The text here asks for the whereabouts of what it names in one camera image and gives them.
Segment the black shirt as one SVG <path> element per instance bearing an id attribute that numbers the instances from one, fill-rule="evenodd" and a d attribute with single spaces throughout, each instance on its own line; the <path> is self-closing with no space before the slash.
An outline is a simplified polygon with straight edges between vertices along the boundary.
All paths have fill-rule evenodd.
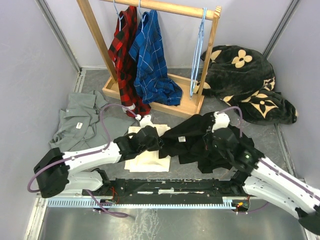
<path id="1" fill-rule="evenodd" d="M 167 156 L 178 157 L 181 165 L 197 162 L 203 174 L 210 174 L 214 169 L 231 169 L 232 165 L 216 151 L 207 150 L 204 135 L 212 132 L 214 113 L 193 115 L 179 125 L 170 128 L 166 124 L 153 124 L 163 140 L 163 147 L 158 151 L 160 159 Z M 137 133 L 142 127 L 131 126 L 129 133 Z"/>

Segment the wooden clothes rack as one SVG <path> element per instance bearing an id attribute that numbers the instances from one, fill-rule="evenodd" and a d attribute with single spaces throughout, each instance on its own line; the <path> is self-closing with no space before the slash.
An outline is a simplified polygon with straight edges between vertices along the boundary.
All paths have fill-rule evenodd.
<path id="1" fill-rule="evenodd" d="M 106 46 L 90 3 L 79 8 L 110 73 L 103 93 L 120 99 L 124 112 L 133 117 L 151 109 L 189 118 L 200 112 L 205 78 L 222 8 L 195 8 L 153 0 L 125 0 L 126 10 L 117 12 L 117 24 L 110 46 Z M 158 12 L 167 12 L 202 21 L 212 27 L 204 59 L 199 69 L 204 32 L 199 31 L 191 78 L 168 73 Z"/>

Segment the light blue hangers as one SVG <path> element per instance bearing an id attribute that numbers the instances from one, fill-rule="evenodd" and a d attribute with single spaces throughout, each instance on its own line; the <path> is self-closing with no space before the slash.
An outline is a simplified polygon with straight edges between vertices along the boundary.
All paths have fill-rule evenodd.
<path id="1" fill-rule="evenodd" d="M 194 89 L 196 87 L 196 80 L 197 80 L 197 76 L 198 76 L 200 60 L 201 60 L 201 52 L 202 52 L 203 41 L 204 41 L 206 15 L 207 15 L 207 8 L 204 7 L 201 23 L 200 23 L 199 29 L 198 29 L 198 38 L 197 38 L 197 42 L 196 42 L 196 45 L 194 48 L 194 54 L 193 54 L 193 59 L 192 59 L 191 76 L 190 76 L 190 90 L 189 90 L 189 98 L 190 99 L 192 99 Z"/>

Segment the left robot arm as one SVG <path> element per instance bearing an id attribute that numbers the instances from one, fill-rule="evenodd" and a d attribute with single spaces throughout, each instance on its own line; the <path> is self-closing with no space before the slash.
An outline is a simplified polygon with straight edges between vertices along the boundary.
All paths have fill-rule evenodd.
<path id="1" fill-rule="evenodd" d="M 80 151 L 50 149 L 34 167 L 34 177 L 42 198 L 55 197 L 66 190 L 90 190 L 106 195 L 111 183 L 105 174 L 88 169 L 132 160 L 145 151 L 158 151 L 164 145 L 157 129 L 150 125 L 137 133 L 120 136 L 112 142 Z"/>

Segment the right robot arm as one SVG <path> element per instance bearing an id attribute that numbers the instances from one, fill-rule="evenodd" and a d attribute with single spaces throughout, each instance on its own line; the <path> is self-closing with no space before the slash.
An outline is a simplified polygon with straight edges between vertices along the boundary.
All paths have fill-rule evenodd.
<path id="1" fill-rule="evenodd" d="M 244 192 L 291 214 L 309 232 L 320 234 L 320 191 L 294 177 L 262 152 L 237 138 L 230 128 L 210 130 L 204 136 L 208 150 L 242 173 L 229 183 L 236 196 Z"/>

